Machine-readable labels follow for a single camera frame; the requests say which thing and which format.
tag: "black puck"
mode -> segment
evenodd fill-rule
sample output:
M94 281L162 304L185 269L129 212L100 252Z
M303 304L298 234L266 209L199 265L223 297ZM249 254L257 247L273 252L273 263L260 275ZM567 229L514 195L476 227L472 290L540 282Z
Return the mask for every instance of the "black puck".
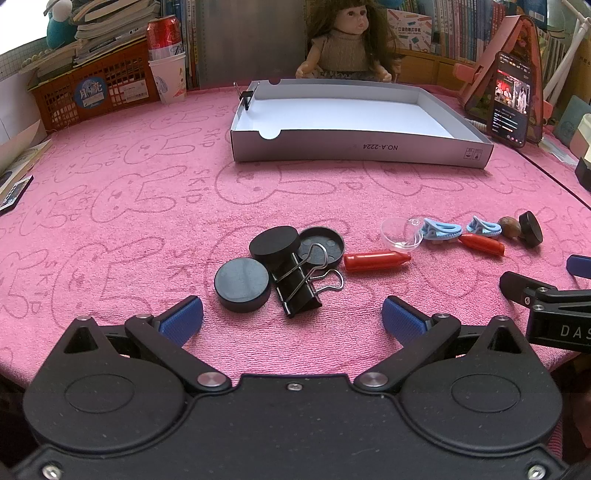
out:
M525 244L534 248L544 241L542 229L538 219L529 210L519 215L519 224L521 225L521 238Z
M283 262L300 247L300 236L292 226L276 226L259 233L249 245L252 257L265 266Z
M329 256L327 268L336 268L343 259L345 253L345 241L337 232L324 226L313 226L300 233L301 245L297 251L300 260L306 258L306 263L312 267L324 265L324 252L318 248L312 248L314 244L320 244L326 248Z
M222 306L236 313L258 310L271 295L269 272L252 258L235 258L224 263L213 285Z

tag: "smartphone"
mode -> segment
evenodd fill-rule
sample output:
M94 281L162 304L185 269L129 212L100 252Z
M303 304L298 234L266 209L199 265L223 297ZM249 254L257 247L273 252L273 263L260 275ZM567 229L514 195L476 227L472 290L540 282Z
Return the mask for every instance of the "smartphone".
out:
M532 81L530 65L502 51L496 55L488 132L511 147L521 148L527 139Z

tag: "cardboard box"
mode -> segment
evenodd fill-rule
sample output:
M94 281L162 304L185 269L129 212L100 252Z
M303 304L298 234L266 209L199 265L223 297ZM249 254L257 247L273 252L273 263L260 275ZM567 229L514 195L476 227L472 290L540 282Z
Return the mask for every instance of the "cardboard box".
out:
M398 48L431 53L431 17L388 9L388 23L398 37Z
M493 143L425 90L349 80L253 82L234 160L379 160L484 168ZM248 110L245 102L249 101Z

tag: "blue plastic clip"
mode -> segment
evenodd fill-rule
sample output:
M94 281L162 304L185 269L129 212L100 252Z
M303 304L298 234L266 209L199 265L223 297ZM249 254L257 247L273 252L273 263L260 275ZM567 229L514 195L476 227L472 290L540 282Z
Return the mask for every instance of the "blue plastic clip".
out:
M485 222L475 215L473 220L466 227L466 230L476 235L497 236L501 234L502 229L498 223Z
M455 223L436 222L425 218L425 224L421 229L426 240L451 240L462 234L462 227Z

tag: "clear plastic lid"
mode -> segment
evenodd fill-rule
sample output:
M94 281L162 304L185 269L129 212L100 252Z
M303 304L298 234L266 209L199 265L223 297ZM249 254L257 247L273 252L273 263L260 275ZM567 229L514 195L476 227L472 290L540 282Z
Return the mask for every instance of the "clear plastic lid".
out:
M391 217L382 222L382 242L389 250L409 253L423 241L423 221L418 218Z

